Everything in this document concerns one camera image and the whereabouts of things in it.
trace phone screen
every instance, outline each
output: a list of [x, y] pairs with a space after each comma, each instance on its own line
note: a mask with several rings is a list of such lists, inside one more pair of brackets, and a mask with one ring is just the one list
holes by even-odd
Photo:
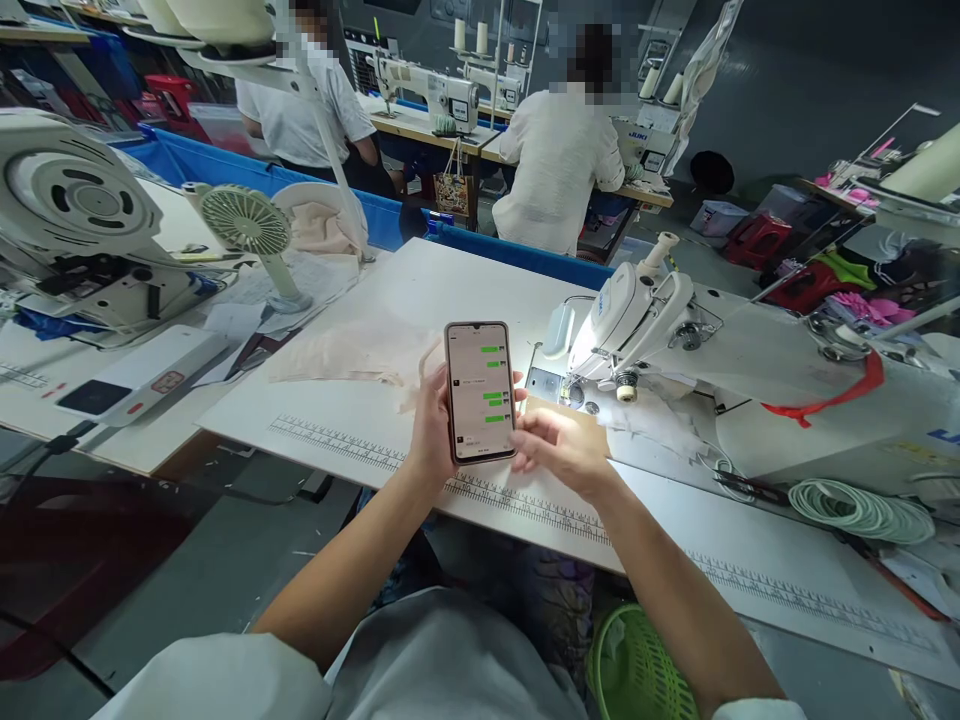
[[510, 457], [514, 429], [513, 371], [501, 323], [447, 326], [450, 412], [455, 460]]

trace person's left hand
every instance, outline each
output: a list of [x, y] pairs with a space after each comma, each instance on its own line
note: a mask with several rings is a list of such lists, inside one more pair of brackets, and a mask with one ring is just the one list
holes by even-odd
[[[523, 379], [523, 373], [513, 371], [514, 384]], [[527, 399], [530, 393], [525, 388], [516, 388], [513, 398], [516, 403]], [[447, 365], [442, 364], [420, 385], [417, 399], [417, 415], [413, 421], [413, 441], [406, 462], [413, 463], [418, 475], [440, 488], [457, 474], [450, 449], [450, 389], [447, 386]]]

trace black pants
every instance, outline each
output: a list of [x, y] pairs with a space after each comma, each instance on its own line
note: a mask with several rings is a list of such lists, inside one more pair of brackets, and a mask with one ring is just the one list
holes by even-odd
[[[377, 155], [379, 156], [380, 141], [377, 139], [376, 134], [370, 137], [373, 139], [373, 144], [377, 147]], [[347, 176], [347, 184], [354, 190], [362, 190], [363, 192], [368, 192], [373, 195], [396, 200], [397, 190], [393, 186], [393, 181], [390, 179], [390, 175], [387, 174], [386, 168], [383, 167], [382, 157], [376, 165], [367, 165], [363, 161], [363, 158], [360, 157], [360, 151], [357, 150], [354, 145], [348, 143], [347, 147], [350, 149], [350, 157], [343, 163], [343, 174]], [[320, 178], [327, 182], [337, 182], [337, 178], [333, 174], [333, 168], [316, 168], [308, 165], [297, 165], [297, 163], [282, 159], [280, 162], [283, 163], [283, 166], [288, 170], [296, 170], [304, 175], [312, 175], [315, 178]]]

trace shopping bag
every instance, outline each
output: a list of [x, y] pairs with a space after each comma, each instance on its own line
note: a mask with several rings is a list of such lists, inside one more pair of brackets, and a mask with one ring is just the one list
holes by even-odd
[[[460, 162], [460, 138], [450, 151], [446, 170], [433, 176], [433, 187], [437, 196], [437, 209], [440, 212], [454, 215], [469, 215], [470, 201], [473, 199], [475, 188], [473, 178], [463, 174], [463, 165]], [[457, 167], [453, 171], [453, 160], [456, 157]]]

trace white jacket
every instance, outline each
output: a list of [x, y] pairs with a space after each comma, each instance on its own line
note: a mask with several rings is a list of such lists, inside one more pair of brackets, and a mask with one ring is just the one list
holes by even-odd
[[576, 255], [590, 193], [623, 184], [617, 131], [582, 84], [526, 98], [500, 141], [500, 157], [520, 163], [510, 194], [493, 206], [503, 240]]

